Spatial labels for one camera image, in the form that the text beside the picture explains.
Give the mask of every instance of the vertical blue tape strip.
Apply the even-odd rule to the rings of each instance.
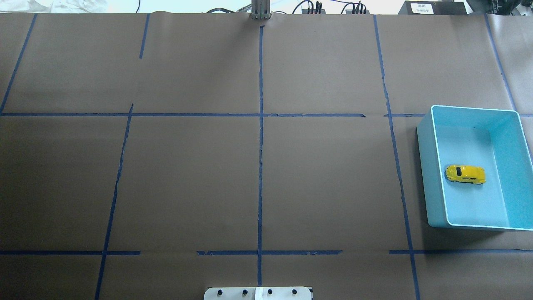
[[[5,103],[7,102],[7,98],[9,97],[9,92],[11,91],[11,86],[13,85],[13,81],[15,80],[15,75],[17,74],[17,70],[19,69],[20,61],[22,60],[22,55],[24,55],[24,50],[26,49],[26,46],[28,45],[31,31],[33,30],[33,26],[35,25],[35,20],[37,20],[36,13],[34,14],[34,17],[31,20],[30,28],[28,29],[28,33],[26,34],[26,39],[24,40],[24,44],[22,45],[22,49],[20,50],[19,59],[17,59],[17,63],[15,64],[15,68],[13,69],[13,74],[11,74],[11,79],[9,80],[9,84],[7,85],[7,89],[5,90],[4,99],[2,100],[2,105],[0,105],[0,115],[4,111]]]
[[[118,183],[120,181],[120,176],[122,175],[122,165],[124,163],[124,150],[126,149],[126,141],[128,140],[128,135],[130,133],[130,124],[132,121],[133,114],[133,104],[130,107],[130,112],[128,113],[128,121],[126,123],[126,132],[124,133],[124,140],[122,142],[122,151],[120,152],[120,162],[118,164],[117,180],[115,181],[115,191],[113,193],[113,201],[111,203],[111,210],[109,212],[109,221],[107,223],[106,239],[103,245],[102,260],[100,262],[100,273],[98,274],[98,282],[96,284],[96,293],[94,294],[94,300],[100,298],[100,288],[102,287],[103,271],[106,266],[106,256],[107,249],[109,246],[109,237],[111,236],[111,226],[113,225],[113,215],[115,214],[115,205],[117,204],[117,195],[118,195]]]
[[[487,31],[489,33],[490,44],[492,45],[494,56],[496,56],[496,62],[498,62],[498,68],[500,69],[500,74],[502,75],[502,78],[503,78],[505,90],[507,91],[507,95],[509,96],[509,100],[511,101],[511,106],[513,107],[513,110],[516,110],[516,105],[514,104],[513,94],[511,94],[511,89],[509,88],[509,84],[507,82],[507,76],[505,76],[505,72],[503,71],[502,62],[499,59],[498,50],[496,49],[496,44],[494,43],[494,38],[492,37],[492,30],[490,30],[489,18],[487,14],[485,14],[484,16],[485,16],[485,24],[487,25]]]
[[[263,282],[263,26],[259,28],[259,196],[257,204],[257,286]]]
[[[394,159],[396,162],[396,172],[398,174],[398,180],[400,182],[400,190],[401,190],[401,200],[403,205],[403,219],[405,222],[405,231],[407,235],[407,243],[409,245],[409,256],[411,259],[411,271],[413,273],[413,283],[415,286],[415,295],[416,300],[420,300],[420,292],[418,289],[418,276],[416,274],[416,264],[415,264],[415,254],[413,253],[413,241],[411,239],[411,228],[409,226],[409,215],[407,214],[407,205],[405,203],[405,193],[403,192],[403,181],[401,178],[401,170],[400,170],[400,159],[398,157],[398,148],[396,146],[396,137],[394,135],[394,124],[392,123],[392,111],[391,111],[391,103],[389,101],[389,93],[387,92],[387,86],[385,85],[385,68],[383,66],[383,55],[381,52],[381,42],[379,41],[379,30],[377,27],[377,17],[376,15],[373,15],[374,17],[374,29],[376,31],[376,42],[377,42],[377,52],[379,55],[379,66],[381,67],[381,78],[383,81],[383,92],[385,94],[386,104],[387,104],[387,116],[389,119],[389,127],[391,130],[391,138],[392,138],[392,149],[394,150]]]
[[[144,44],[146,42],[146,33],[148,32],[148,22],[150,21],[150,14],[146,15],[146,22],[144,23],[144,34],[142,36],[141,52],[139,53],[139,58],[142,59],[144,54]]]

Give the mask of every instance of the yellow toy car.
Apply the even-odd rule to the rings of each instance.
[[[446,178],[451,182],[484,184],[485,170],[482,167],[453,164],[446,168]]]

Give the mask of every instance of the light blue box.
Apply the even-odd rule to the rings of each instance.
[[[533,231],[533,166],[517,112],[434,105],[417,134],[431,226]],[[487,182],[448,181],[452,164],[483,167]]]

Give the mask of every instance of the metal bracket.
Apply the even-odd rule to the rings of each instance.
[[[252,0],[252,19],[268,20],[271,16],[270,0]]]
[[[204,300],[312,300],[306,287],[208,288]]]

